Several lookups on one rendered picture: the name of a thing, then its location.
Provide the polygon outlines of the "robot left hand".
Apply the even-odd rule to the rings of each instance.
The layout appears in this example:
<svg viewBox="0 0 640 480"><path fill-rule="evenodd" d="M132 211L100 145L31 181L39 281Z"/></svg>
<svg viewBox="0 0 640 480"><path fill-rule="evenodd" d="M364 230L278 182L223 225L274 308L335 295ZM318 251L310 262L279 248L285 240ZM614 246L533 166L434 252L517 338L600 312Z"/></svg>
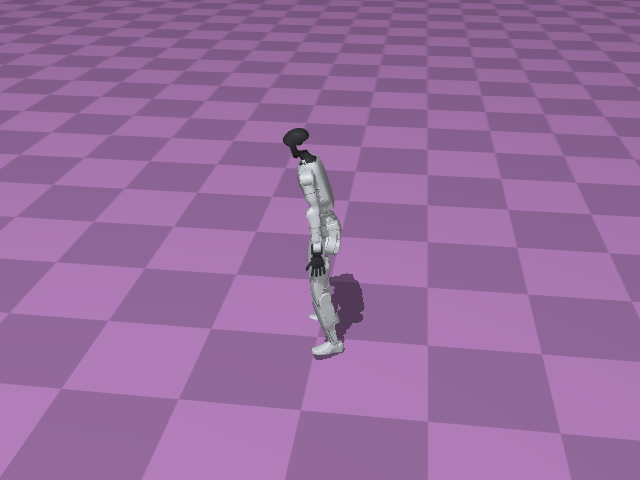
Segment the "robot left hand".
<svg viewBox="0 0 640 480"><path fill-rule="evenodd" d="M319 268L319 276L322 275L321 272L321 267L323 269L323 274L325 275L325 267L324 267L324 260L321 257L321 255L323 254L323 250L322 250L322 244L321 244L321 253L313 253L313 244L311 245L311 254L313 255L313 257L311 258L310 263L308 264L308 266L306 267L306 271L308 271L310 265L312 266L312 271L311 271L311 276L313 276L314 274L314 269L315 269L315 277L317 277L318 275L318 268Z"/></svg>

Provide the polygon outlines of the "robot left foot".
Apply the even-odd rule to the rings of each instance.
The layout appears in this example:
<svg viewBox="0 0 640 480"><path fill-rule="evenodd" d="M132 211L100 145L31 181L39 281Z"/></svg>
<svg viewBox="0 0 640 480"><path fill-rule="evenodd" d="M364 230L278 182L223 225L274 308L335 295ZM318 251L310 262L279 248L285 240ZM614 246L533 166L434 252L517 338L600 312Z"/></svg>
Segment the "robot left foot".
<svg viewBox="0 0 640 480"><path fill-rule="evenodd" d="M334 344L334 341L333 341L333 344ZM344 345L340 340L338 340L338 344L335 346L333 346L331 342L327 341L319 346L313 347L311 352L316 355L327 355L335 352L343 352L343 350L344 350Z"/></svg>

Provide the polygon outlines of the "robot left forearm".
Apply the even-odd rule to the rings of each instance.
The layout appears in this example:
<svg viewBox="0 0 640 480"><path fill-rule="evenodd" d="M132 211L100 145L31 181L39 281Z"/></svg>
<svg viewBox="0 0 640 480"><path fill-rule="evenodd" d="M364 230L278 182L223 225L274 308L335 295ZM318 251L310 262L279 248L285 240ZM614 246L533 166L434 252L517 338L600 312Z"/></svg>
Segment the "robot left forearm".
<svg viewBox="0 0 640 480"><path fill-rule="evenodd" d="M313 244L313 253L321 253L321 226L319 215L316 210L311 209L307 212L308 226L310 228L311 241Z"/></svg>

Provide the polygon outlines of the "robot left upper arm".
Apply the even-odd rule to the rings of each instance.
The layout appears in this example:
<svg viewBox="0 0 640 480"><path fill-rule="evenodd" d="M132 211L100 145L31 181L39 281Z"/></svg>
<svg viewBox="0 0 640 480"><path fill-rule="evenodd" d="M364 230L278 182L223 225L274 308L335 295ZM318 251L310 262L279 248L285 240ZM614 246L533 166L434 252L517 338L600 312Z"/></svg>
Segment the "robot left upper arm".
<svg viewBox="0 0 640 480"><path fill-rule="evenodd" d="M301 174L299 175L299 182L303 189L305 199L310 205L310 207L306 210L306 217L307 212L311 209L316 210L318 215L320 216L320 206L315 187L316 178L311 168L302 170Z"/></svg>

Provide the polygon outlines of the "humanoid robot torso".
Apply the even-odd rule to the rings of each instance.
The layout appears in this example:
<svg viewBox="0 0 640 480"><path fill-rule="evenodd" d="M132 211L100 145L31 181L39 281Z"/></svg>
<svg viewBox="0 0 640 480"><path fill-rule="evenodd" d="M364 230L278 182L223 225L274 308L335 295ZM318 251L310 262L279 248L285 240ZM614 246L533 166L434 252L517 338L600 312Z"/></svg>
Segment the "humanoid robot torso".
<svg viewBox="0 0 640 480"><path fill-rule="evenodd" d="M317 155L313 155L317 156ZM302 165L300 165L302 162ZM328 236L329 231L337 233L338 240L342 236L342 230L340 222L335 216L334 211L331 211L334 208L334 196L333 192L323 166L321 159L317 156L316 162L306 163L305 160L301 160L298 164L297 169L297 178L300 188L302 189L299 182L299 175L302 170L311 168L316 178L316 192L318 197L318 202L320 206L320 221L322 223L321 226L321 236ZM303 164L305 163L305 164ZM302 189L303 191L303 189ZM304 193L304 192L303 192Z"/></svg>

